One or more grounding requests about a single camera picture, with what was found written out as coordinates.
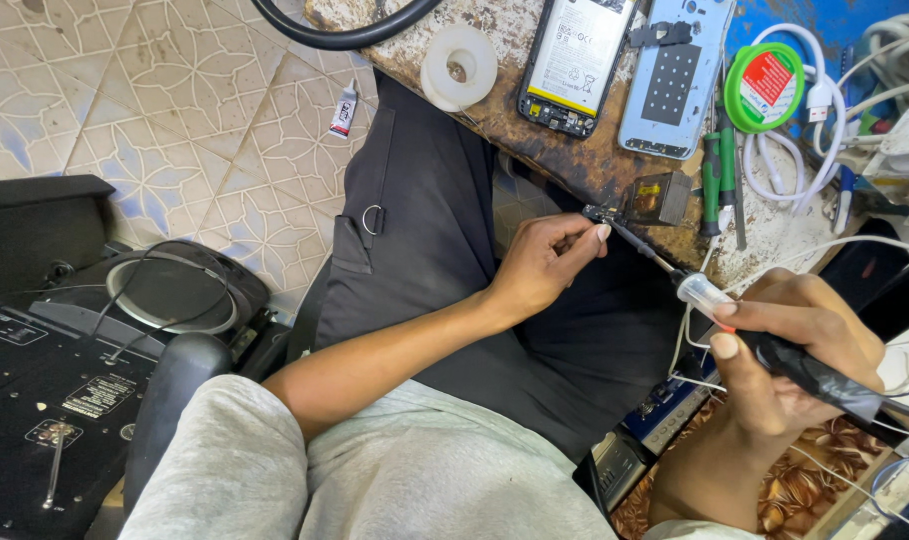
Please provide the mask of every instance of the green screwdriver handle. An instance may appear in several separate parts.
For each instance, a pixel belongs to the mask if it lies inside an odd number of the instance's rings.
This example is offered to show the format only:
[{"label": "green screwdriver handle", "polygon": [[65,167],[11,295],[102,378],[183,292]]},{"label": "green screwdriver handle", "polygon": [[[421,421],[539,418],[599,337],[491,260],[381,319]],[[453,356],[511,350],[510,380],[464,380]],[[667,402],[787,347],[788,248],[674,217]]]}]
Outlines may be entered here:
[{"label": "green screwdriver handle", "polygon": [[717,194],[717,203],[721,207],[731,207],[737,202],[735,197],[735,126],[731,123],[725,102],[718,100],[717,132],[721,134],[721,188]]},{"label": "green screwdriver handle", "polygon": [[701,214],[702,237],[717,237],[718,197],[722,185],[722,134],[704,135],[704,161],[701,163],[701,189],[704,191],[704,213]]}]

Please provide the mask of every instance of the wooden workbench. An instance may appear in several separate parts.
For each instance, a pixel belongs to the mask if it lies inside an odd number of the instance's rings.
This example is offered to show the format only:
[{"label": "wooden workbench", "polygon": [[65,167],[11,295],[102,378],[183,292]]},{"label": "wooden workbench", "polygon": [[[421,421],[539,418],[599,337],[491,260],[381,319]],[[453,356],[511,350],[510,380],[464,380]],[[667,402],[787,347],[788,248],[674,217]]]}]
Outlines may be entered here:
[{"label": "wooden workbench", "polygon": [[[307,0],[304,16],[318,28],[346,30],[371,24],[408,1]],[[642,2],[635,26],[646,22],[648,4]],[[478,127],[464,115],[458,116],[466,126],[476,132],[483,131],[499,148],[556,180],[585,203],[603,204],[621,195],[638,177],[675,170],[695,177],[698,187],[701,150],[691,159],[679,161],[625,150],[618,145],[622,112],[638,59],[637,49],[627,49],[621,56],[603,112],[588,139],[570,138],[520,117],[516,98],[542,5],[527,0],[445,0],[410,29],[359,53],[414,92],[421,93],[421,61],[431,38],[445,26],[470,24],[485,32],[494,44],[498,70],[494,88],[487,97],[466,109]],[[785,167],[782,176],[794,177],[794,162],[787,158],[787,153],[775,154],[776,165]],[[719,256],[708,268],[709,276],[719,285],[733,284],[767,264],[830,240],[830,225],[821,215],[818,197],[807,215],[789,218],[784,207],[761,200],[747,186],[744,195],[748,250],[736,250],[733,231],[722,237]],[[636,227],[636,233],[678,263],[697,269],[708,246],[698,236],[700,219],[701,198],[690,197],[680,227]],[[814,256],[788,267],[807,270],[817,260]]]}]

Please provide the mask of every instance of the person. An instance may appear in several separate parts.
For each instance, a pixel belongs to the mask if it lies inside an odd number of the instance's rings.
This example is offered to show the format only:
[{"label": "person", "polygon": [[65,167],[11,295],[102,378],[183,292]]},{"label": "person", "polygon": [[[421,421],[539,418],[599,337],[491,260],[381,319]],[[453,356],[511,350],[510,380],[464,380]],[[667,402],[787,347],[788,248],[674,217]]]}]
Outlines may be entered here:
[{"label": "person", "polygon": [[[376,83],[314,351],[203,384],[122,539],[615,537],[572,472],[664,380],[683,305],[576,213],[522,222],[498,264],[491,146]],[[715,316],[881,389],[884,346],[815,276],[768,272]],[[729,399],[662,458],[647,540],[757,538],[765,472],[841,413],[711,343]]]}]

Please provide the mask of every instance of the hand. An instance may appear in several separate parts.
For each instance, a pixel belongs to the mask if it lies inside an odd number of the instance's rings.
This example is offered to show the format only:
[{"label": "hand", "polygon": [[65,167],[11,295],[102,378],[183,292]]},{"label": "hand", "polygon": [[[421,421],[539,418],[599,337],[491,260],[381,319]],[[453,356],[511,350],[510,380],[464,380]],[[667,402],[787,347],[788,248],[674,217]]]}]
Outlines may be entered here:
[{"label": "hand", "polygon": [[[720,305],[714,312],[718,322],[804,345],[812,356],[852,380],[884,391],[876,370],[885,357],[885,344],[820,277],[776,268],[744,291],[741,300]],[[749,434],[797,438],[805,429],[842,414],[786,377],[769,374],[736,335],[717,333],[711,346],[732,415]]]},{"label": "hand", "polygon": [[610,225],[576,213],[520,222],[483,303],[510,328],[554,302],[582,268],[608,254]]}]

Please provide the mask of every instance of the black chair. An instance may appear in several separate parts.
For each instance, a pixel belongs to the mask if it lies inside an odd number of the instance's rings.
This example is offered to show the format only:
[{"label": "black chair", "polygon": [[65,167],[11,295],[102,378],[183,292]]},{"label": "black chair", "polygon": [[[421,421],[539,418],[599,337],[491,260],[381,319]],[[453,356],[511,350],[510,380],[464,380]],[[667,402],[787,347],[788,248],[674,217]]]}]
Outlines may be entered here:
[{"label": "black chair", "polygon": [[[277,334],[254,351],[237,374],[260,383],[285,365],[301,358],[315,344],[321,303],[324,301],[331,259],[325,261],[314,283],[308,288],[291,331]],[[188,401],[198,387],[232,369],[231,353],[218,339],[204,333],[183,333],[168,343],[151,375],[141,408],[137,412],[135,434],[128,449],[124,471],[124,513],[129,515],[138,497],[172,442],[174,432]],[[591,452],[581,460],[572,479],[605,516],[605,498],[598,468]]]}]

